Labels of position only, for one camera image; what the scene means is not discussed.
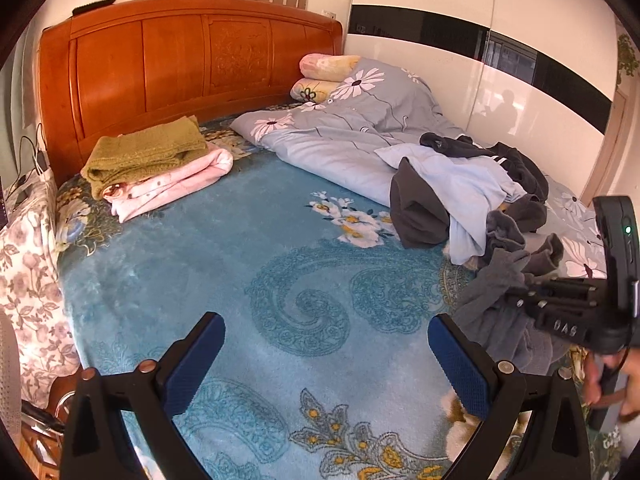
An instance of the blue gripper pad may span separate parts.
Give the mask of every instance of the blue gripper pad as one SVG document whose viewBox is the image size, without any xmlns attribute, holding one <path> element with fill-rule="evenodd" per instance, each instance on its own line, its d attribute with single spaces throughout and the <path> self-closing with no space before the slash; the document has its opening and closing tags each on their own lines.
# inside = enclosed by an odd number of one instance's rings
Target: blue gripper pad
<svg viewBox="0 0 640 480">
<path fill-rule="evenodd" d="M 485 420 L 497 388 L 494 361 L 447 314 L 431 319 L 429 346 L 468 413 Z"/>
<path fill-rule="evenodd" d="M 193 342 L 190 336 L 179 342 L 191 344 L 164 384 L 164 412 L 168 416 L 187 410 L 225 342 L 225 321 L 219 314 L 207 321 L 203 317 L 192 332 L 197 329 L 201 332 Z"/>
</svg>

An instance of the curtain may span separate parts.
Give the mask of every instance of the curtain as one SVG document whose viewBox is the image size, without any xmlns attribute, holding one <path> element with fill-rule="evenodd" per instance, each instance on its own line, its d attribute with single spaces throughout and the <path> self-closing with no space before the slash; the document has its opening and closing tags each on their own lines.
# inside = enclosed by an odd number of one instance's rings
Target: curtain
<svg viewBox="0 0 640 480">
<path fill-rule="evenodd" d="M 25 55 L 25 44 L 28 29 L 9 54 L 4 66 L 0 69 L 0 177 L 2 187 L 7 188 L 20 174 L 26 174 L 33 169 L 33 149 L 27 140 L 23 140 L 20 148 L 20 138 L 26 136 L 37 148 L 36 130 L 27 124 L 23 113 L 23 90 L 33 94 L 33 86 L 23 88 L 23 69 L 31 80 L 31 55 Z"/>
</svg>

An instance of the headboard panel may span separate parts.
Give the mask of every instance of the headboard panel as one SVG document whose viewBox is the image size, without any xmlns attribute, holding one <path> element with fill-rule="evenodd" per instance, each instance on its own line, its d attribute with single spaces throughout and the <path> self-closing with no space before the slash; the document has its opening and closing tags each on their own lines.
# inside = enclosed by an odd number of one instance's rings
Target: headboard panel
<svg viewBox="0 0 640 480">
<path fill-rule="evenodd" d="M 257 0 L 135 0 L 40 40 L 40 108 L 57 183 L 101 136 L 286 102 L 305 54 L 341 54 L 339 22 Z"/>
</svg>

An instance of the wooden door frame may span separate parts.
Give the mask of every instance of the wooden door frame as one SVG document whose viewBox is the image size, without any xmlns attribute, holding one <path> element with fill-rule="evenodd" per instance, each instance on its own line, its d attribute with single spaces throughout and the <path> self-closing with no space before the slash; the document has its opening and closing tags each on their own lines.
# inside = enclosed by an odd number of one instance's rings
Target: wooden door frame
<svg viewBox="0 0 640 480">
<path fill-rule="evenodd" d="M 625 153 L 625 147 L 630 142 L 633 111 L 638 92 L 638 83 L 633 82 L 629 95 L 616 88 L 614 100 L 622 97 L 625 100 L 620 119 L 620 127 L 616 132 L 609 131 L 609 124 L 604 134 L 600 153 L 591 171 L 591 176 L 580 196 L 581 202 L 590 206 L 593 197 L 610 193 L 611 185 L 616 177 L 618 167 Z"/>
</svg>

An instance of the hand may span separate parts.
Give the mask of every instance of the hand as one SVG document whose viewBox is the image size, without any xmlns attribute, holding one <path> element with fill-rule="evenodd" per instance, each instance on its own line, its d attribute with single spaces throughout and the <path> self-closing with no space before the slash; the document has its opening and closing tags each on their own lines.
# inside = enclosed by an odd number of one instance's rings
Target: hand
<svg viewBox="0 0 640 480">
<path fill-rule="evenodd" d="M 607 355 L 602 357 L 602 361 L 609 368 L 616 368 L 625 351 L 620 351 L 617 355 Z M 626 358 L 622 371 L 629 376 L 626 384 L 626 396 L 620 408 L 620 415 L 631 415 L 640 412 L 640 349 L 632 348 Z M 584 362 L 584 387 L 582 395 L 584 402 L 594 404 L 602 397 L 600 388 L 600 373 L 596 365 L 594 355 L 589 353 Z"/>
</svg>

